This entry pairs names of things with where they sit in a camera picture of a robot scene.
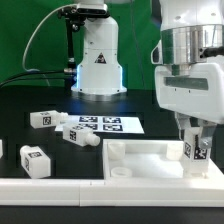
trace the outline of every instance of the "metal cylinder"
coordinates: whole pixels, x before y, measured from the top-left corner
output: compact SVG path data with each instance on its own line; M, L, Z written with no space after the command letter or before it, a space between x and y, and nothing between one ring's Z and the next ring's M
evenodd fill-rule
M206 62L201 52L224 45L222 25L191 26L161 32L163 63L186 65Z

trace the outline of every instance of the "white plastic part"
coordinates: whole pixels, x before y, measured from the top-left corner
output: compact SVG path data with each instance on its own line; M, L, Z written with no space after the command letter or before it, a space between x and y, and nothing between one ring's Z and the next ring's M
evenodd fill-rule
M128 178L132 176L132 171L126 167L115 167L111 170L111 176L117 178Z
M224 207L224 175L211 160L206 175L185 178L180 162L166 158L167 145L180 141L122 140L124 159L110 160L112 141L121 140L104 139L104 180L0 178L0 205ZM115 167L132 177L112 177Z
M88 145L97 146L100 144L100 137L95 134L87 134L85 140Z
M30 113L30 124L33 128L57 126L68 119L68 113L56 110Z
M77 68L72 91L110 96L127 89L122 86L122 67L117 61L118 25L109 17L85 21L83 60Z
M185 173L200 174L207 173L211 148L198 149L196 145L197 136L200 128L194 127L186 129L184 133L184 153L181 159L181 165Z
M169 68L156 67L156 96L160 107L216 124L224 124L224 63L218 61L191 66L188 77L207 80L208 90L168 86L164 81L166 77L173 77Z
M91 3L88 3L88 2L84 2L84 3L78 3L77 6L76 6L77 10L79 9L86 9L87 11L89 10L103 10L106 14L107 12L107 5L103 4L103 3L99 3L99 4L96 4L94 3L93 1Z
M122 141L108 142L108 157L113 160L123 159L125 156L125 143Z
M100 137L93 134L93 129L76 123L69 123L63 126L63 139L80 146L97 146L100 143Z
M22 167L32 179L51 175L51 160L39 147L23 146L20 156Z
M157 52L157 58L158 60L155 60L155 58L153 57L153 55L155 54L155 52ZM162 41L159 40L157 46L152 50L151 53L151 62L154 65L162 65L163 64L163 56L162 56Z
M183 155L183 144L167 144L166 158L173 161L179 161Z
M197 25L222 25L223 0L160 0L161 31Z
M3 144L2 144L2 140L0 140L0 158L2 158L3 156Z

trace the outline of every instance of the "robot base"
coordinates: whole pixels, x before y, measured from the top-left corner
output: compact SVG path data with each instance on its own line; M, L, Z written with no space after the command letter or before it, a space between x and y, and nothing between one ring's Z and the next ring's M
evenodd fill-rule
M77 92L73 91L72 89L72 96L75 98L80 98L83 100L89 100L89 101L116 101L120 99L125 99L127 96L127 92L119 92L116 94L89 94L89 93L83 93L83 92Z

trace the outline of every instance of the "warning label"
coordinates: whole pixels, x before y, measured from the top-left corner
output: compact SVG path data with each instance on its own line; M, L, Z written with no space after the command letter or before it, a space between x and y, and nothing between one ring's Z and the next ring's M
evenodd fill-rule
M98 58L96 59L95 63L98 63L98 64L106 64L106 60L103 56L103 53L101 53Z

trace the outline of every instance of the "small white cube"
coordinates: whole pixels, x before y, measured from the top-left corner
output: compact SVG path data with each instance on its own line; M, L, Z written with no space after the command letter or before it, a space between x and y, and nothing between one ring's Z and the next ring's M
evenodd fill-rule
M51 175L51 160L39 147L23 146L20 155L21 165L32 179Z
M196 144L198 141L199 128L191 128L185 131L184 150L181 165L187 173L208 172L211 148L200 149Z
M80 146L97 146L100 143L100 137L93 134L93 129L76 123L63 126L63 139Z
M52 127L68 119L68 113L59 113L56 110L30 113L30 125L33 128Z
M168 143L166 158L172 161L179 161L183 156L183 142Z

